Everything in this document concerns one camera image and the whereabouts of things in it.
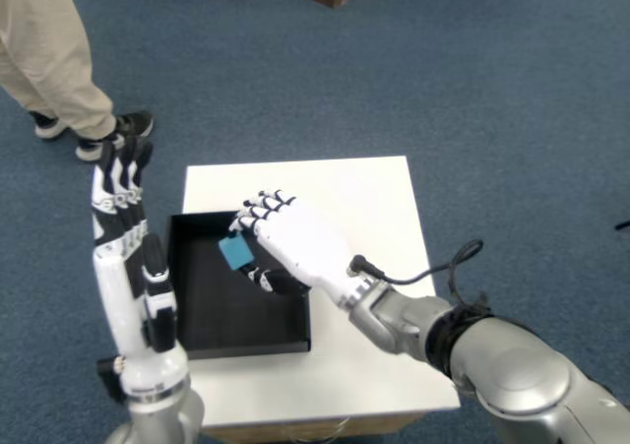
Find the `black box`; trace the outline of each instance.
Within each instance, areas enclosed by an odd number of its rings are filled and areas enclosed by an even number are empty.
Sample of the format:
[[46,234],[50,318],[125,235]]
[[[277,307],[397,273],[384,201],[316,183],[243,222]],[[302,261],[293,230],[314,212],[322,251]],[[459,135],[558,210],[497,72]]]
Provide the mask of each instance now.
[[[167,257],[177,298],[177,339],[191,359],[311,349],[308,294],[263,291],[227,265],[219,241],[235,213],[170,218]],[[258,265],[281,265],[245,234]]]

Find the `black shoe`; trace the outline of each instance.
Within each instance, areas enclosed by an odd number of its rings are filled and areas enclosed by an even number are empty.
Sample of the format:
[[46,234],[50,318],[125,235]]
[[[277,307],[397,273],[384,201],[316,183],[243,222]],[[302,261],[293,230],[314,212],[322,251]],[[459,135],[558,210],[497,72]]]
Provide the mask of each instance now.
[[35,120],[35,135],[39,139],[52,141],[68,129],[68,126],[60,121],[58,117],[51,119],[34,111],[31,112],[31,116]]
[[125,137],[147,137],[153,128],[154,117],[147,111],[124,114],[116,117],[116,127],[108,136],[97,140],[80,137],[75,154],[82,161],[97,161],[103,142],[109,141],[116,149],[120,149],[125,145]]

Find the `robotic arm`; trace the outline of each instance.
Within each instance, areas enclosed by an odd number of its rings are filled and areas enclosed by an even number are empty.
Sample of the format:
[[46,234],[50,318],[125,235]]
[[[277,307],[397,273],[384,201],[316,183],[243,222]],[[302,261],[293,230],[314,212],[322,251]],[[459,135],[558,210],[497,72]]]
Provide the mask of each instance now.
[[131,138],[118,154],[106,144],[94,169],[94,269],[118,349],[97,370],[132,418],[108,444],[192,444],[204,413],[190,389],[186,352],[175,340],[177,303],[142,205],[142,170],[151,151],[148,142]]
[[[409,298],[360,257],[302,201],[261,192],[231,230],[258,242],[306,285],[323,289],[376,347],[406,353],[451,378],[488,411],[508,444],[620,444],[630,412],[526,326],[494,316],[483,299]],[[470,258],[469,244],[448,265]]]

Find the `white tabletop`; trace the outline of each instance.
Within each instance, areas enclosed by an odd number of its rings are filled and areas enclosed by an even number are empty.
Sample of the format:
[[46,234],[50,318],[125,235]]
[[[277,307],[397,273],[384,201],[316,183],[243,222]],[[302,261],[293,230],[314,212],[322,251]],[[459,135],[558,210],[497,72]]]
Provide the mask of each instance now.
[[[184,213],[238,210],[261,189],[307,200],[356,253],[388,275],[427,268],[405,157],[189,166]],[[403,286],[435,294],[431,279]],[[311,295],[312,351],[193,360],[204,427],[457,408],[452,383],[428,365],[374,347],[322,292]]]

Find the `blue block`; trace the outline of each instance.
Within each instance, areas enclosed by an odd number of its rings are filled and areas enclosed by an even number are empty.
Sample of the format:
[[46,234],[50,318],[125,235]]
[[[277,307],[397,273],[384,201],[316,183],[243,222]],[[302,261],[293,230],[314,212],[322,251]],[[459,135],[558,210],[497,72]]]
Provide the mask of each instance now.
[[238,270],[254,261],[254,254],[240,233],[220,240],[219,249],[232,270]]

